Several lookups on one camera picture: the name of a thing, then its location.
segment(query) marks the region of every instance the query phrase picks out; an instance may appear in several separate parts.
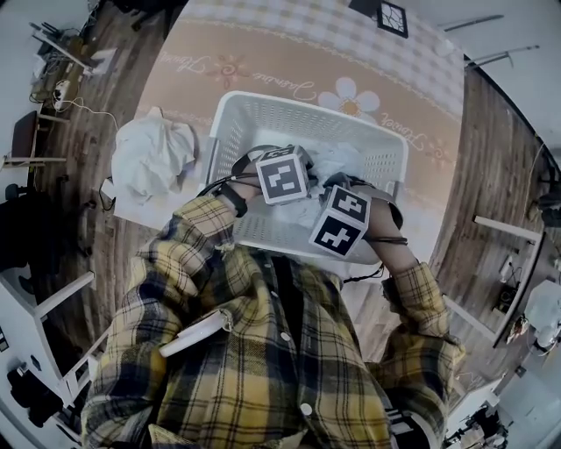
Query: black strap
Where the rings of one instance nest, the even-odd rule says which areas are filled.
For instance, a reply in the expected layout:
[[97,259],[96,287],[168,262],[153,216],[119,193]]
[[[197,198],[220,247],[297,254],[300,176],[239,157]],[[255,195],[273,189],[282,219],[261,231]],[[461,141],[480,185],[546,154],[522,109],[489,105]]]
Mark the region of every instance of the black strap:
[[220,186],[217,191],[217,195],[224,195],[228,198],[231,203],[236,208],[236,217],[241,218],[247,212],[247,203],[245,199],[242,198],[236,190],[230,187],[226,182]]
[[368,243],[393,243],[394,245],[406,245],[408,243],[405,237],[363,237]]

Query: plastic basket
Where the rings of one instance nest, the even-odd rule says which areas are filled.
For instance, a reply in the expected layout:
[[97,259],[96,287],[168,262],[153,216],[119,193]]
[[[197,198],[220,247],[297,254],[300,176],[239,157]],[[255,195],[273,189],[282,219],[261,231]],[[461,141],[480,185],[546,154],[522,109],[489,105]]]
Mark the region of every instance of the plastic basket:
[[[222,97],[210,137],[216,146],[206,178],[213,182],[231,174],[238,158],[257,145],[312,147],[318,142],[348,142],[364,155],[361,178],[378,189],[394,193],[403,182],[407,167],[406,140],[377,125],[276,96],[230,92]],[[337,259],[308,243],[311,230],[298,224],[270,218],[262,197],[248,204],[248,212],[234,225],[234,239],[279,253],[302,257]],[[345,261],[370,265],[378,260],[372,248],[361,241]]]

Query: table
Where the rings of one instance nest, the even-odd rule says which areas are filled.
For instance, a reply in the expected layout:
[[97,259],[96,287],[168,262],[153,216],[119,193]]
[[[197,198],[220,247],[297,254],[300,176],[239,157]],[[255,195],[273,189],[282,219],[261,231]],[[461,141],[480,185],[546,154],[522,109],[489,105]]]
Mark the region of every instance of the table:
[[526,306],[529,298],[529,292],[546,279],[553,278],[555,281],[557,280],[559,272],[553,267],[551,261],[558,257],[558,252],[553,243],[547,239],[545,232],[533,232],[522,229],[518,226],[505,224],[479,216],[474,217],[473,221],[478,225],[483,225],[526,239],[532,245],[532,250],[522,270],[520,284],[516,290],[515,297],[513,298],[512,304],[508,308],[507,313],[502,318],[497,331],[493,331],[487,327],[484,323],[480,322],[476,317],[470,314],[469,311],[465,310],[449,297],[444,297],[446,304],[451,310],[460,315],[483,336],[489,339],[493,343],[493,348],[496,348],[504,339],[508,330],[508,325],[514,322],[513,318],[520,315],[520,313],[516,315],[517,312],[523,310]]
[[33,307],[0,275],[0,298],[2,299],[0,327],[8,345],[15,349],[20,361],[24,362],[47,388],[62,399],[65,407],[73,403],[88,383],[88,370],[79,379],[76,374],[87,363],[90,354],[101,345],[108,332],[106,331],[95,342],[68,373],[62,375],[46,340],[42,320],[51,310],[93,280],[95,280],[95,275],[88,272],[47,298],[43,303]]
[[[243,90],[319,104],[398,132],[409,144],[407,179],[397,194],[403,232],[415,255],[428,260],[458,155],[463,54],[439,56],[445,37],[409,11],[403,39],[348,3],[191,0],[153,66],[137,117],[157,106],[203,138],[223,94]],[[143,206],[121,197],[115,215],[161,228],[194,196],[200,159],[180,194]]]

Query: yellow plaid shirt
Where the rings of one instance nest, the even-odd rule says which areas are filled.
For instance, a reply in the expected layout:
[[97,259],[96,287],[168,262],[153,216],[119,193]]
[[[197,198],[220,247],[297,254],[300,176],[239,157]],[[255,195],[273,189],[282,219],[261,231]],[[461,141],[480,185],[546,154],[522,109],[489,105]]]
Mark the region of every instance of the yellow plaid shirt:
[[[290,262],[302,292],[300,349],[274,293],[271,254],[231,240],[234,217],[197,198],[175,212],[132,263],[130,291],[82,413],[85,447],[390,447],[385,405],[411,410],[442,439],[461,345],[421,264],[387,287],[402,324],[383,361],[365,363],[341,281]],[[213,310],[219,331],[164,359],[159,349]],[[311,413],[302,412],[308,404]]]

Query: crumpled white fabric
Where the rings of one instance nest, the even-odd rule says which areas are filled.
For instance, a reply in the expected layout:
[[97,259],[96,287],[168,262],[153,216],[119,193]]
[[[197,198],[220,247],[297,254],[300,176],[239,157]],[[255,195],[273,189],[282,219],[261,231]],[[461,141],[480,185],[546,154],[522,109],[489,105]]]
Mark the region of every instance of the crumpled white fabric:
[[132,120],[116,136],[111,159],[113,184],[138,203],[170,190],[179,192],[177,176],[195,159],[195,138],[188,125],[162,117],[152,108],[144,118]]
[[310,173],[317,176],[317,185],[310,190],[311,198],[304,198],[287,204],[277,204],[272,208],[272,218],[285,223],[296,223],[313,229],[322,211],[319,196],[325,191],[323,183],[337,172],[360,177],[364,156],[349,143],[318,143],[306,149],[314,162]]

